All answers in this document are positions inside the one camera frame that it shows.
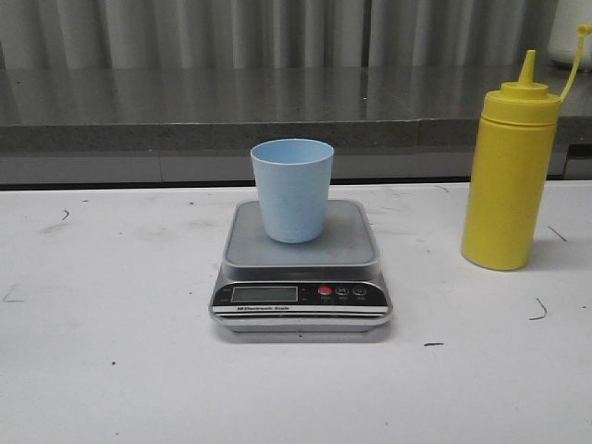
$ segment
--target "white countertop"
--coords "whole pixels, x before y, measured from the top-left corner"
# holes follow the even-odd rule
[[[1,192],[0,440],[592,442],[592,182],[548,184],[507,273],[459,253],[467,191],[332,187],[366,208],[395,317],[285,342],[207,311],[254,189]]]

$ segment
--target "squeeze bottle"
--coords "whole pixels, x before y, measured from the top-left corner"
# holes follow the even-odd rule
[[[580,25],[572,72],[561,95],[534,82],[536,51],[526,52],[520,77],[488,92],[479,121],[462,255],[493,270],[528,261],[561,104],[577,71],[584,37]]]

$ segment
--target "lcd display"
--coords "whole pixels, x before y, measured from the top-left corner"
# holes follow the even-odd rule
[[[297,302],[297,287],[235,287],[233,302]]]

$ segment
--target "cup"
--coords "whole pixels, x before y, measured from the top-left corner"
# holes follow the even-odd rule
[[[333,147],[308,139],[280,139],[251,150],[267,236],[286,243],[311,241],[323,231]]]

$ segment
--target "digital kitchen scale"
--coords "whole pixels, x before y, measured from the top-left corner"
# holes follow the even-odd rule
[[[259,202],[237,206],[210,314],[234,331],[366,331],[392,304],[364,208],[329,200],[321,236],[282,243],[264,231]]]

